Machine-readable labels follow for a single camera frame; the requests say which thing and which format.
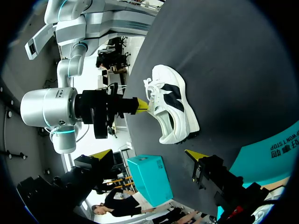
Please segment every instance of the sneaker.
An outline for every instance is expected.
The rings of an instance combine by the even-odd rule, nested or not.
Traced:
[[[144,80],[144,86],[149,100],[148,113],[158,120],[162,129],[160,143],[179,143],[190,133],[198,132],[199,125],[186,99],[183,78],[165,65],[155,66],[152,77],[152,80]]]

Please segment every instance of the person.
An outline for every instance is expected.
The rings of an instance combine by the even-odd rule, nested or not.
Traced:
[[[194,216],[196,214],[198,214],[199,211],[193,211],[188,215],[185,215],[184,217],[180,218],[178,221],[174,222],[173,224],[185,224],[185,223],[189,223],[191,221],[192,218],[194,218]],[[200,222],[202,221],[202,219],[207,216],[207,214],[202,213],[200,215],[200,218],[197,219],[193,224],[200,224]]]
[[[119,200],[114,199],[117,192],[127,193],[130,197]],[[140,192],[133,192],[123,189],[113,189],[105,198],[105,203],[93,205],[92,211],[96,215],[105,215],[110,212],[115,217],[133,216],[146,212],[160,212],[170,207],[168,202],[153,208],[150,203],[142,196]]]
[[[167,214],[154,218],[152,220],[142,220],[136,224],[200,224],[202,219],[207,215],[202,213],[200,218],[194,221],[194,216],[198,214],[199,211],[193,211],[190,214],[183,215],[180,208],[175,208],[174,210],[168,212]]]
[[[110,71],[110,68],[112,66],[115,66],[116,69],[113,70],[114,74],[127,73],[127,69],[121,66],[122,64],[124,66],[127,64],[125,58],[126,56],[123,56],[117,52],[111,52],[111,53],[101,52],[97,57],[97,62],[95,65],[97,68],[101,67],[103,70],[107,70],[107,71]]]
[[[114,199],[117,192],[127,193],[130,197],[121,200]],[[114,217],[133,216],[154,211],[153,208],[142,210],[139,202],[135,199],[138,197],[133,197],[133,195],[136,195],[133,191],[114,188],[105,198],[105,203],[93,205],[92,211],[96,215],[105,215],[107,212],[110,212]]]

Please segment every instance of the black table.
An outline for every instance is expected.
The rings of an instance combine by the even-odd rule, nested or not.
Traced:
[[[184,150],[216,154],[230,168],[242,146],[295,123],[295,69],[267,17],[243,0],[166,1],[140,49],[126,98],[146,100],[143,80],[157,64],[184,78],[200,133],[181,145],[162,145],[153,117],[129,115],[134,149],[163,157],[176,201],[216,215],[211,189],[199,191],[192,182],[193,162]]]

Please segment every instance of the cyan box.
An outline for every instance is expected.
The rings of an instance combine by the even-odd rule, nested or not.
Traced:
[[[173,198],[161,156],[139,155],[127,161],[137,190],[153,207]]]

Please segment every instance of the gray wall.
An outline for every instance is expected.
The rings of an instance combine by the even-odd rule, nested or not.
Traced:
[[[42,89],[47,79],[55,80],[57,77],[56,63],[60,60],[60,56],[54,38],[49,41],[35,60],[28,59],[24,48],[26,42],[44,26],[44,12],[45,5],[39,7],[24,22],[24,27],[18,37],[9,45],[9,55],[1,71],[2,81],[18,101],[21,101],[26,92]],[[6,107],[3,102],[0,102],[0,141],[4,142],[5,132],[7,150],[14,154],[23,152],[28,156],[26,160],[21,158],[10,160],[6,157],[7,167],[14,185],[30,176],[36,178],[41,175],[50,181],[53,176],[63,174],[61,156],[54,151],[49,137],[38,135],[36,127],[25,125],[20,115],[14,112],[12,118],[6,120],[4,130],[5,111]],[[4,151],[4,144],[1,145],[0,150]],[[51,175],[43,175],[43,170],[46,168],[51,169]]]

